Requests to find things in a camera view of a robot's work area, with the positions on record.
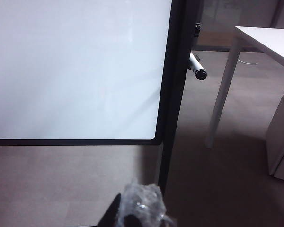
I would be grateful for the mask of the plastic-wrapped right gripper right finger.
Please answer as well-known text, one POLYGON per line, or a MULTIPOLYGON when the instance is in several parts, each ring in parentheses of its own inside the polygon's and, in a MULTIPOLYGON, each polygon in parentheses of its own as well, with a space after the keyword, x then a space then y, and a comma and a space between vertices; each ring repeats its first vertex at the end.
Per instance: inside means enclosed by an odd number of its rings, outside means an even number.
POLYGON ((166 212, 160 188, 155 184, 139 184, 133 179, 121 194, 118 225, 124 227, 125 218, 134 215, 143 227, 174 227, 176 221, 166 212))

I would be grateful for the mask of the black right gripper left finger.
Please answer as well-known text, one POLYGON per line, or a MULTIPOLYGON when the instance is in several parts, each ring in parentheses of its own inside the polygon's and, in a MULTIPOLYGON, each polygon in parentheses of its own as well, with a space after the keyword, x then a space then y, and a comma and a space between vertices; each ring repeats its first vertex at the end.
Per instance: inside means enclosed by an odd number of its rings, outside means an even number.
POLYGON ((104 215, 98 222, 97 227, 114 227, 115 226, 118 211, 119 211, 120 201, 121 201, 121 194, 119 193, 115 196, 112 203, 109 205, 109 207, 105 211, 104 215))

